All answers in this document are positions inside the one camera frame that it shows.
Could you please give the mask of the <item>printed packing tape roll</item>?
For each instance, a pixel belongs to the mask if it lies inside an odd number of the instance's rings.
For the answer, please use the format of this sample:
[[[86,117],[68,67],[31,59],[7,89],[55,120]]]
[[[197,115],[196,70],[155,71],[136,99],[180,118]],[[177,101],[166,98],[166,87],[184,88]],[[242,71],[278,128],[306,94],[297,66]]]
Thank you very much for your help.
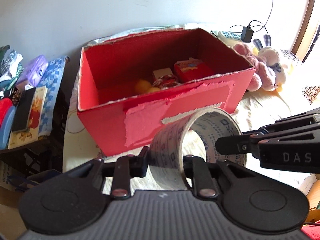
[[[150,172],[165,190],[185,190],[190,179],[183,170],[183,157],[193,155],[204,161],[232,161],[246,165],[245,155],[221,155],[215,147],[219,138],[241,135],[238,124],[226,111],[209,107],[174,118],[153,137],[150,144]]]

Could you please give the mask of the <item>yellow gourd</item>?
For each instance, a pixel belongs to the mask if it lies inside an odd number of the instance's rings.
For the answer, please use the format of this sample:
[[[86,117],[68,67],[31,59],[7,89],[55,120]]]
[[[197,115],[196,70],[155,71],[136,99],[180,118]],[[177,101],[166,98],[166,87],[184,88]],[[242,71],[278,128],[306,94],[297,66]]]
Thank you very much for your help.
[[[147,93],[153,93],[158,92],[161,89],[158,87],[152,87],[151,83],[146,80],[139,80],[135,85],[135,92],[137,94],[147,94]]]

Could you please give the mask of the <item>red envelope pack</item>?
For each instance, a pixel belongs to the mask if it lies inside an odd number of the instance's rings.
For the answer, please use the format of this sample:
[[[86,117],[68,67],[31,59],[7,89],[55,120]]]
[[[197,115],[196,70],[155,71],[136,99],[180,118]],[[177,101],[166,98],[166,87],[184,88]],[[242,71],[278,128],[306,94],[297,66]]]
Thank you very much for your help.
[[[175,74],[182,83],[214,75],[214,71],[202,60],[189,58],[174,65]]]

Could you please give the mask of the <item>brown pine cone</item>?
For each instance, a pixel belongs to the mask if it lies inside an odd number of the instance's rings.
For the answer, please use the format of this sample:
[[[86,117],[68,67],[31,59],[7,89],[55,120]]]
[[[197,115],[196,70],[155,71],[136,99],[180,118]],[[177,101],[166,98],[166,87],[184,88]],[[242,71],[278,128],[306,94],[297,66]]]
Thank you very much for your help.
[[[16,91],[13,92],[11,100],[12,100],[12,104],[14,106],[18,105],[20,97],[21,97],[21,92],[19,90],[16,90]]]

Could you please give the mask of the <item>pink plush toy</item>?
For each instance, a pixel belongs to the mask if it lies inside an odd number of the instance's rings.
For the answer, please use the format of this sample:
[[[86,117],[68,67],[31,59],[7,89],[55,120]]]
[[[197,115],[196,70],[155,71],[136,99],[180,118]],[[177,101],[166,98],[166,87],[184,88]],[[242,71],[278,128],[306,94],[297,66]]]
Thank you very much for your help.
[[[255,68],[255,73],[247,87],[248,91],[255,92],[259,89],[274,91],[276,89],[276,74],[267,66],[264,57],[254,55],[249,46],[244,43],[236,44],[232,48]]]

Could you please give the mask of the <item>white plush bunny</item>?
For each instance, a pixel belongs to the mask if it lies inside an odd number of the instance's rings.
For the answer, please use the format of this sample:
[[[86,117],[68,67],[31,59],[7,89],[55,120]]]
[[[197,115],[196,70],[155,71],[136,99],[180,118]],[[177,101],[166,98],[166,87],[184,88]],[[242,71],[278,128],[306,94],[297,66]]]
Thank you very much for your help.
[[[264,35],[264,42],[256,38],[253,44],[258,50],[256,58],[259,61],[258,75],[262,81],[262,89],[273,91],[286,82],[288,66],[279,51],[271,46],[271,36]]]

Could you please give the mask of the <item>red cardboard box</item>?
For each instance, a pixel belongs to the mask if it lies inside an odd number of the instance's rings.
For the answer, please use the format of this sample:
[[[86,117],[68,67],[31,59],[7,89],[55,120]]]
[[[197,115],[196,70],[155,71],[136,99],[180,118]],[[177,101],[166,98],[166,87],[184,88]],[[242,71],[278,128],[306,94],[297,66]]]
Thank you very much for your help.
[[[81,51],[78,117],[106,156],[147,145],[172,118],[234,112],[255,68],[207,31],[165,29]]]

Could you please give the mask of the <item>black power adapter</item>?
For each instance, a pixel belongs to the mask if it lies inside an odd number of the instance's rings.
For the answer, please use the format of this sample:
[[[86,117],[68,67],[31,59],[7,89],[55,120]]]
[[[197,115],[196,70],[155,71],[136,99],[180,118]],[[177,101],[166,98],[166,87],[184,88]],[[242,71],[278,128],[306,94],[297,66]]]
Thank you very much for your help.
[[[241,32],[241,40],[245,43],[250,43],[253,37],[254,31],[251,28],[250,25],[243,26],[242,32]]]

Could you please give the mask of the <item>white power strip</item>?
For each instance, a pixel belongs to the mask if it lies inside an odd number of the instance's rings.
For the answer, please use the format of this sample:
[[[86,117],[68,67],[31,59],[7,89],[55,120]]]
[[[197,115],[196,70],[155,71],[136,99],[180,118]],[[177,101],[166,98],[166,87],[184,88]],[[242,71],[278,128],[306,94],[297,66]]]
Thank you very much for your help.
[[[230,31],[210,31],[210,33],[223,41],[238,41],[242,42],[241,35]]]

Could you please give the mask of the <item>Winnie the Pooh book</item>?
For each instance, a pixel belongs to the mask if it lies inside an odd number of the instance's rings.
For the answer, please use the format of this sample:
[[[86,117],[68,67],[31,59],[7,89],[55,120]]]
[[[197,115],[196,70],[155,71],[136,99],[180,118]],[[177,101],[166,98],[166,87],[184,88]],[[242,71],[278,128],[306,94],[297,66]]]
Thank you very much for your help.
[[[8,142],[9,150],[27,145],[38,140],[40,118],[46,94],[47,88],[45,86],[36,88],[29,115],[28,127],[25,131],[22,132],[11,131]]]

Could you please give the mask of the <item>black phone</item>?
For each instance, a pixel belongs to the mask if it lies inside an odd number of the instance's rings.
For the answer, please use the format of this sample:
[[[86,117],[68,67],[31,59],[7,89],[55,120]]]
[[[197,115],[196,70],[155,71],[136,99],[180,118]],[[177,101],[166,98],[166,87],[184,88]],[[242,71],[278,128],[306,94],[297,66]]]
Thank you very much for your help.
[[[28,127],[29,115],[31,111],[31,106],[33,103],[36,88],[31,88],[25,90],[20,97],[19,103],[17,105],[14,120],[12,122],[11,131],[12,132],[22,132]]]

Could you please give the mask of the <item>blue glasses case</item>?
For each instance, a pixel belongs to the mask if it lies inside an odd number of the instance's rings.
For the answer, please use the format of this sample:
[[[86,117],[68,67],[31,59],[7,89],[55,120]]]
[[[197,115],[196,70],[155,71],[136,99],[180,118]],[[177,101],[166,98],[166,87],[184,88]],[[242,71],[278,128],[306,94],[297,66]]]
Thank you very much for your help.
[[[1,129],[0,129],[0,149],[1,150],[6,149],[7,147],[15,112],[16,112],[16,107],[11,106],[8,109],[2,121]]]

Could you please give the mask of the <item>red fuzzy case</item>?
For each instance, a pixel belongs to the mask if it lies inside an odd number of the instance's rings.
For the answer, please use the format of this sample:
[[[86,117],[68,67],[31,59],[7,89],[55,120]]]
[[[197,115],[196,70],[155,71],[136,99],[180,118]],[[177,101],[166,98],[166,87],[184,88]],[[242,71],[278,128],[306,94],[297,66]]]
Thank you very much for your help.
[[[0,126],[2,125],[4,117],[11,106],[12,101],[9,98],[3,98],[0,100]]]

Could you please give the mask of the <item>light green bed sheet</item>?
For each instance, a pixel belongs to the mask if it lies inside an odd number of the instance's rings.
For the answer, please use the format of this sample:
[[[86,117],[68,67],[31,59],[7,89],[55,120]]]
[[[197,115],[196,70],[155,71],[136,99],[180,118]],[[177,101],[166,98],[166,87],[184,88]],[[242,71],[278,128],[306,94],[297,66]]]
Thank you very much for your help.
[[[94,40],[89,41],[86,46],[95,46],[97,44],[102,44],[109,40],[114,40],[117,38],[127,37],[129,35],[136,35],[136,34],[146,34],[149,32],[154,31],[167,31],[167,30],[178,30],[178,29],[196,29],[200,27],[200,23],[186,23],[186,24],[174,24],[174,25],[165,25],[159,27],[143,27],[143,28],[135,28],[126,31],[122,31],[113,35],[109,35],[106,37],[96,38]]]

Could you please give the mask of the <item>folded green striped clothes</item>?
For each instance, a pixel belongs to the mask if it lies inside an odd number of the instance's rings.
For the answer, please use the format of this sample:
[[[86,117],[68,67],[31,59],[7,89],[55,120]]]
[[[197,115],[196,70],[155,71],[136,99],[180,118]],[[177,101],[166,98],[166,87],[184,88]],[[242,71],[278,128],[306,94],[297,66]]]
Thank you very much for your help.
[[[11,96],[23,72],[23,56],[9,45],[1,47],[1,99]]]

